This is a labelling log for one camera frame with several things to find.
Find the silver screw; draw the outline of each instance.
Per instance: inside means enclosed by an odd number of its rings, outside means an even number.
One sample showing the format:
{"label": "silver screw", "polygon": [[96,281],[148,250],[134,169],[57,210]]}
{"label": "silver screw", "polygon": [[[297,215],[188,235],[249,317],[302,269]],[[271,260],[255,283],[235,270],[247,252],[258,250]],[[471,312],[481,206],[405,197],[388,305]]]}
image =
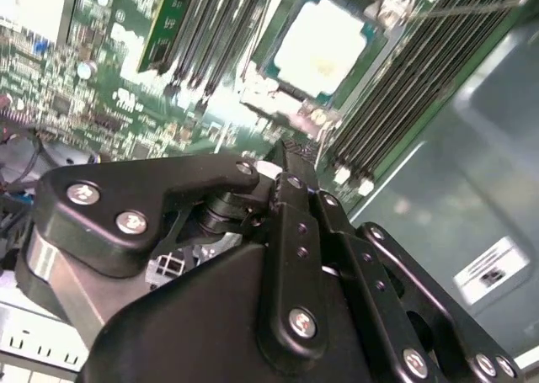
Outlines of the silver screw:
{"label": "silver screw", "polygon": [[67,198],[77,205],[93,205],[99,200],[99,191],[92,185],[74,184],[67,189]]}
{"label": "silver screw", "polygon": [[515,370],[511,367],[511,364],[506,358],[502,358],[501,356],[496,357],[496,361],[499,364],[499,367],[502,368],[502,370],[511,377],[516,377]]}
{"label": "silver screw", "polygon": [[142,234],[148,228],[146,219],[142,215],[131,211],[118,215],[116,225],[125,234]]}
{"label": "silver screw", "polygon": [[288,182],[292,185],[294,188],[300,189],[302,187],[302,182],[297,179],[296,177],[288,177]]}
{"label": "silver screw", "polygon": [[478,362],[479,367],[483,372],[485,372],[487,375],[491,377],[496,376],[496,369],[494,368],[493,363],[490,361],[489,358],[487,358],[483,354],[478,354],[475,357],[476,361]]}
{"label": "silver screw", "polygon": [[420,379],[425,379],[429,375],[429,369],[424,362],[423,357],[415,349],[404,349],[403,351],[404,362],[408,366],[410,371],[418,376]]}
{"label": "silver screw", "polygon": [[332,206],[338,206],[339,205],[339,202],[337,202],[337,200],[333,196],[331,196],[329,194],[325,194],[325,199],[326,199],[326,202],[328,202]]}
{"label": "silver screw", "polygon": [[317,331],[317,326],[311,316],[301,309],[292,309],[288,316],[288,322],[292,330],[302,338],[312,338]]}
{"label": "silver screw", "polygon": [[371,227],[371,233],[378,240],[384,239],[384,233],[382,233],[382,231],[378,227]]}
{"label": "silver screw", "polygon": [[251,175],[253,173],[253,170],[246,162],[239,162],[238,164],[236,164],[236,167],[244,174]]}

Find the metal panel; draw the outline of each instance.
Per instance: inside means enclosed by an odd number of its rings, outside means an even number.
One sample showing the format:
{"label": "metal panel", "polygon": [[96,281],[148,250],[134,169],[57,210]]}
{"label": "metal panel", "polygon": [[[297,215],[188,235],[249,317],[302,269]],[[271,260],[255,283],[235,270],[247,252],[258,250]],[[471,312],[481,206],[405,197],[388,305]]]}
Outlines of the metal panel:
{"label": "metal panel", "polygon": [[[387,228],[514,356],[539,344],[538,30],[509,33],[350,212]],[[468,305],[453,278],[502,237],[530,263]]]}

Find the black cable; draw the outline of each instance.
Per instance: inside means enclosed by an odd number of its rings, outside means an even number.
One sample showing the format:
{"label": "black cable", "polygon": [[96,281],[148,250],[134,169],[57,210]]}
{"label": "black cable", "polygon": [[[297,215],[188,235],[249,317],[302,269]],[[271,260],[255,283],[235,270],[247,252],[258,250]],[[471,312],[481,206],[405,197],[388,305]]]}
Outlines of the black cable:
{"label": "black cable", "polygon": [[66,132],[62,128],[59,128],[55,125],[48,125],[48,124],[30,124],[30,125],[27,125],[27,127],[31,129],[36,129],[36,130],[45,130],[45,131],[50,131],[50,132],[55,131],[59,135],[62,135],[64,137],[69,137],[70,139],[72,139],[72,141],[75,141],[77,143],[77,144],[74,144],[74,143],[69,143],[69,144],[73,144],[75,145],[75,147],[80,148],[81,150],[84,150],[85,152],[91,154],[93,156],[93,159],[96,160],[96,162],[99,162],[100,160],[99,153],[97,153],[92,147],[88,146],[88,144],[85,143],[83,139],[75,136],[72,133]]}
{"label": "black cable", "polygon": [[4,190],[10,194],[17,194],[19,192],[24,192],[26,189],[34,189],[37,186],[38,180],[33,181],[22,181],[19,183],[9,183],[4,186]]}
{"label": "black cable", "polygon": [[21,192],[21,186],[24,185],[24,183],[21,183],[23,179],[25,179],[28,174],[32,171],[35,164],[37,163],[37,159],[39,158],[40,154],[43,155],[44,160],[49,164],[51,167],[55,168],[58,167],[58,163],[51,157],[51,155],[45,150],[43,147],[43,143],[41,142],[41,139],[31,130],[28,128],[21,127],[20,125],[2,121],[0,122],[0,125],[9,130],[11,133],[17,136],[25,137],[29,139],[32,142],[32,145],[34,147],[34,152],[32,153],[32,156],[30,157],[28,163],[26,164],[26,167],[24,168],[23,172],[12,182],[10,183],[3,183],[3,189],[6,191],[12,190],[13,192]]}

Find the label sticker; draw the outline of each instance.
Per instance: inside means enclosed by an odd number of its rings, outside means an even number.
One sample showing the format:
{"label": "label sticker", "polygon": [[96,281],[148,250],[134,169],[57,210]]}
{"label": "label sticker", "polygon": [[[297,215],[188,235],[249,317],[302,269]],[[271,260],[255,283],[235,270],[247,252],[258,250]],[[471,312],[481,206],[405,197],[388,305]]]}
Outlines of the label sticker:
{"label": "label sticker", "polygon": [[529,262],[530,259],[510,237],[503,237],[459,272],[453,280],[467,304],[472,305]]}

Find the cable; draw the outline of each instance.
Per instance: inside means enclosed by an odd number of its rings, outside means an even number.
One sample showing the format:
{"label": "cable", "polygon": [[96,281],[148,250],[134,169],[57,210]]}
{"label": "cable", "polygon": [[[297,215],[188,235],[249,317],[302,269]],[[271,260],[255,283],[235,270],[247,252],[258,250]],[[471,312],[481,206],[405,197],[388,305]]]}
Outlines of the cable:
{"label": "cable", "polygon": [[528,0],[504,0],[503,2],[492,4],[455,6],[438,10],[433,9],[424,13],[412,13],[412,15],[408,17],[408,21],[413,19],[433,19],[438,17],[450,17],[452,15],[493,13],[508,8],[520,7],[525,5],[526,3],[528,3]]}
{"label": "cable", "polygon": [[59,128],[59,127],[57,127],[55,125],[48,125],[48,124],[29,124],[27,126],[29,128],[36,129],[37,131],[40,131],[40,130],[54,130],[54,131],[60,133],[62,136],[68,137],[68,138],[72,139],[73,141],[75,141],[78,144],[77,147],[80,147],[81,149],[86,151],[86,153],[91,154],[93,156],[93,158],[95,159],[95,162],[100,162],[99,153],[97,153],[94,149],[92,149],[92,147],[88,146],[88,144],[84,143],[83,139],[75,136],[74,134],[66,132],[62,128]]}
{"label": "cable", "polygon": [[260,14],[259,22],[256,25],[255,32],[253,34],[253,44],[249,46],[247,60],[245,61],[245,66],[242,70],[241,78],[243,81],[245,81],[245,75],[247,73],[247,68],[249,65],[249,62],[251,61],[251,58],[253,57],[253,53],[256,50],[256,47],[259,44],[260,36],[262,35],[262,27],[264,27],[264,21],[266,20],[266,14],[270,10],[270,4],[271,0],[266,0],[264,4],[264,9],[262,10],[262,13]]}
{"label": "cable", "polygon": [[22,181],[19,183],[13,182],[5,185],[3,188],[10,194],[17,194],[19,192],[24,192],[26,189],[34,189],[37,186],[37,183],[37,179],[33,181]]}
{"label": "cable", "polygon": [[28,160],[28,163],[26,164],[26,167],[24,168],[23,172],[11,183],[3,184],[3,188],[6,189],[9,185],[20,183],[23,179],[25,179],[28,176],[28,174],[30,174],[30,172],[32,171],[32,168],[34,168],[35,163],[37,162],[37,159],[40,153],[44,151],[44,148],[43,148],[43,143],[41,143],[41,139],[31,130],[22,128],[19,125],[9,123],[6,121],[2,121],[0,122],[0,124],[4,128],[10,130],[13,134],[26,137],[32,142],[32,145],[34,146],[34,152],[32,153],[31,158]]}

